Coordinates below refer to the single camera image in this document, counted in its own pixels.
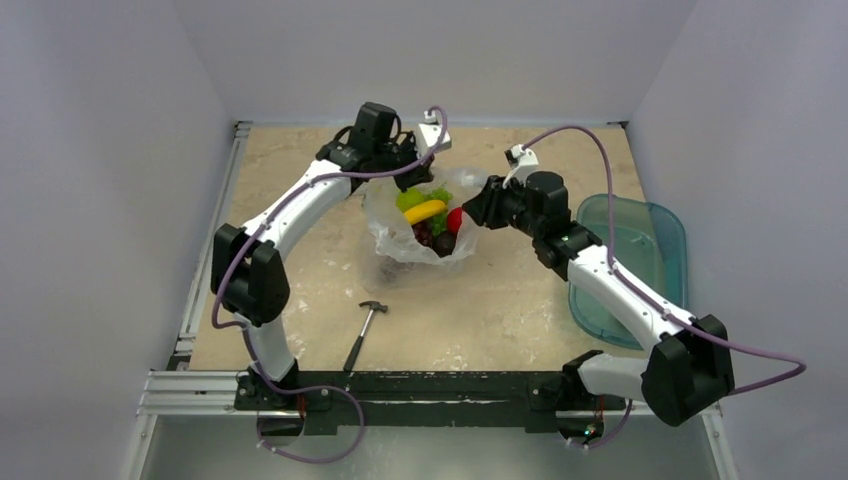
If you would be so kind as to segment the yellow fake banana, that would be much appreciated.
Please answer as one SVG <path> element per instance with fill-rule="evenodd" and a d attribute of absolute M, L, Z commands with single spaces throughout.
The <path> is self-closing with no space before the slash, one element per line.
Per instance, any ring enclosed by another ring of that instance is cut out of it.
<path fill-rule="evenodd" d="M 403 216 L 410 225 L 415 225 L 447 211 L 448 205 L 445 202 L 427 200 L 406 210 Z"/>

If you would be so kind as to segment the clear printed plastic bag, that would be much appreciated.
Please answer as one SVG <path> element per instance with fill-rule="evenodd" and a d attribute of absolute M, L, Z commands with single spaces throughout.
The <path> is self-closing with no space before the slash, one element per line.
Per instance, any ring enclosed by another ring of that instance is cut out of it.
<path fill-rule="evenodd" d="M 423 286 L 458 273 L 481 233 L 462 206 L 487 177 L 476 167 L 436 169 L 431 182 L 406 191 L 391 179 L 370 181 L 362 201 L 362 286 L 369 291 Z"/>

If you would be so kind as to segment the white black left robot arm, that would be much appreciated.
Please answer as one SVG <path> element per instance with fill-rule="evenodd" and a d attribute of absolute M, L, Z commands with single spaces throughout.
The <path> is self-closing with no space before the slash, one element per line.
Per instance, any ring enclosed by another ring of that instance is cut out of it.
<path fill-rule="evenodd" d="M 434 156 L 447 143 L 443 108 L 430 107 L 422 124 L 405 131 L 394 109 L 366 102 L 285 194 L 243 226 L 225 223 L 215 232 L 211 324 L 240 330 L 249 369 L 262 379 L 259 395 L 272 408 L 289 407 L 303 390 L 285 333 L 272 330 L 282 326 L 290 298 L 285 260 L 318 220 L 362 184 L 395 178 L 408 188 L 430 180 Z"/>

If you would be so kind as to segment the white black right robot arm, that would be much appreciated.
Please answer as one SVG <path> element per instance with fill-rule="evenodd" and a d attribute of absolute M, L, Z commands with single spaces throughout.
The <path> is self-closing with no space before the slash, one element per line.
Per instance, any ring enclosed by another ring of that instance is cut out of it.
<path fill-rule="evenodd" d="M 566 363 L 561 392 L 569 404 L 611 395 L 644 402 L 679 426 L 734 391 L 725 325 L 713 315 L 693 317 L 627 270 L 609 244 L 572 219 L 560 175 L 536 172 L 523 183 L 491 176 L 462 209 L 478 226 L 528 235 L 542 265 L 593 296 L 647 352 L 638 360 L 590 351 Z"/>

